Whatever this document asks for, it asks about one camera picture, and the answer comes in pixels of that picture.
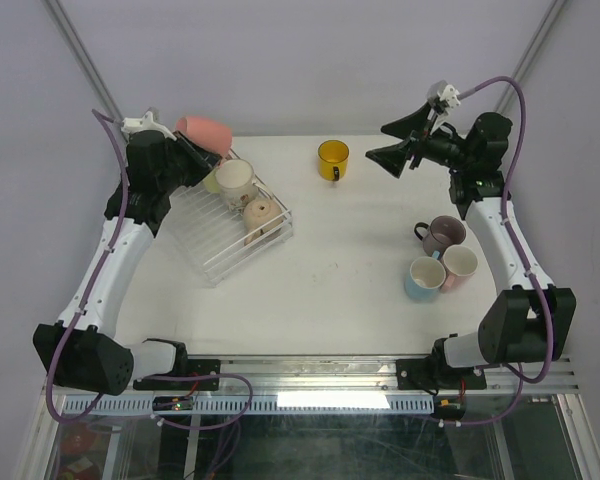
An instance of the light blue cup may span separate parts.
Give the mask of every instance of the light blue cup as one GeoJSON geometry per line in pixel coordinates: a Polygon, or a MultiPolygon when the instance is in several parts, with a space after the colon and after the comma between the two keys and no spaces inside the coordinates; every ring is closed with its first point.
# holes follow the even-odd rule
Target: light blue cup
{"type": "Polygon", "coordinates": [[[404,282],[407,295],[418,302],[431,302],[440,293],[440,287],[447,278],[444,266],[438,261],[440,252],[431,257],[419,257],[409,267],[404,282]]]}

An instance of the dish rack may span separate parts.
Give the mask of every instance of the dish rack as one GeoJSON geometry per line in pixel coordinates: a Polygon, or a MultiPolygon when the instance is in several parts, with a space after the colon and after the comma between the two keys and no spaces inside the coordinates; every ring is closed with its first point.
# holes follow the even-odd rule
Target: dish rack
{"type": "Polygon", "coordinates": [[[255,255],[293,236],[291,210],[275,195],[273,200],[282,213],[262,228],[280,219],[282,222],[246,245],[249,235],[242,214],[230,211],[220,195],[208,192],[202,182],[176,190],[170,199],[171,211],[164,226],[194,270],[202,273],[210,286],[218,285],[255,255]]]}

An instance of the pink mug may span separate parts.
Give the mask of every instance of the pink mug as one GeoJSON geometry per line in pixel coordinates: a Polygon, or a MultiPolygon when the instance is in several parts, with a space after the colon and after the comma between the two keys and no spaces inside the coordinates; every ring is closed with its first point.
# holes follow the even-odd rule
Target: pink mug
{"type": "Polygon", "coordinates": [[[443,293],[458,288],[478,269],[478,257],[464,245],[451,245],[442,255],[441,262],[447,271],[447,278],[440,287],[443,293]]]}
{"type": "Polygon", "coordinates": [[[182,117],[176,123],[177,131],[184,133],[189,140],[210,152],[225,158],[231,149],[233,135],[231,129],[222,123],[205,117],[182,117]]]}

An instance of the tabletop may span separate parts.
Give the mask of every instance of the tabletop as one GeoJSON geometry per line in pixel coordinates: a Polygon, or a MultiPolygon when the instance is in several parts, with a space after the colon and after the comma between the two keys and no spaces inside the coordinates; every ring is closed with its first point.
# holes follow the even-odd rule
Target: tabletop
{"type": "Polygon", "coordinates": [[[240,137],[234,150],[292,210],[294,235],[205,288],[172,242],[158,235],[136,270],[120,312],[121,344],[160,337],[192,354],[422,354],[452,333],[474,331],[495,299],[491,272],[467,229],[479,267],[430,304],[404,291],[409,265],[425,255],[418,221],[458,217],[446,169],[424,161],[395,179],[365,158],[395,143],[340,136],[349,165],[337,184],[318,174],[327,137],[240,137]]]}

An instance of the yellow-green mug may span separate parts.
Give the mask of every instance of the yellow-green mug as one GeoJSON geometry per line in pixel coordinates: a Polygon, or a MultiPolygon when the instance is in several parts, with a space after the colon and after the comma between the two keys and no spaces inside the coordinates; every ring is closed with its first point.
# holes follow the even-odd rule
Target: yellow-green mug
{"type": "Polygon", "coordinates": [[[337,182],[347,172],[349,147],[339,140],[327,140],[318,148],[318,158],[322,178],[337,182]]]}

